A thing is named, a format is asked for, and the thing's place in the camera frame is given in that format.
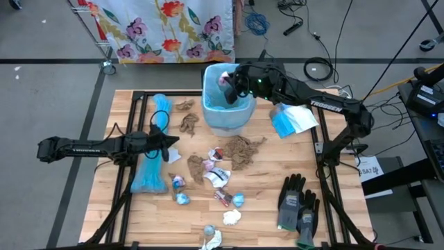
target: trash bin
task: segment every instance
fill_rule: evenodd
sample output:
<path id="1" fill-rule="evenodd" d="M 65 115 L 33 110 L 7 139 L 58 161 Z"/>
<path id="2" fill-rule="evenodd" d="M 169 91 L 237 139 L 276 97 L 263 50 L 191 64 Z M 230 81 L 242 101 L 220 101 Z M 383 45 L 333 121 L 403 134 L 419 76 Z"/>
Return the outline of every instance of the trash bin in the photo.
<path id="1" fill-rule="evenodd" d="M 235 136 L 242 132 L 255 111 L 256 99 L 249 94 L 233 104 L 225 100 L 224 92 L 229 85 L 220 85 L 223 72 L 233 72 L 238 64 L 219 63 L 207 67 L 203 76 L 202 109 L 205 122 L 217 136 Z"/>

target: floral curtain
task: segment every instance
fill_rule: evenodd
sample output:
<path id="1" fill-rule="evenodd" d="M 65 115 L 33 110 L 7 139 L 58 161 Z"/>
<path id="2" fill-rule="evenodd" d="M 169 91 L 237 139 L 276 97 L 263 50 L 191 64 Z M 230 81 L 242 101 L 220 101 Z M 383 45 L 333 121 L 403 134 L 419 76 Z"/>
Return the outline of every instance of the floral curtain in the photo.
<path id="1" fill-rule="evenodd" d="M 91 0 L 120 63 L 234 62 L 231 0 Z"/>

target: work glove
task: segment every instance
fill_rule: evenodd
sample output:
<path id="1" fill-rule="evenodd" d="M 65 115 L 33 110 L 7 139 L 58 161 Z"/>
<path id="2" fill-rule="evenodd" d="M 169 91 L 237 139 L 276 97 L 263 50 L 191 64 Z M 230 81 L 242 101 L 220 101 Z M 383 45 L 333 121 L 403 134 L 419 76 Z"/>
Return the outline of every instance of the work glove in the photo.
<path id="1" fill-rule="evenodd" d="M 300 193 L 299 196 L 299 213 L 298 225 L 296 230 L 299 232 L 299 239 L 296 245 L 299 249 L 308 250 L 314 249 L 313 237 L 318 228 L 318 212 L 319 199 L 311 190 Z"/>
<path id="2" fill-rule="evenodd" d="M 298 224 L 298 211 L 300 209 L 299 197 L 304 188 L 305 177 L 292 174 L 286 177 L 279 195 L 277 209 L 277 227 L 288 231 L 295 231 Z"/>

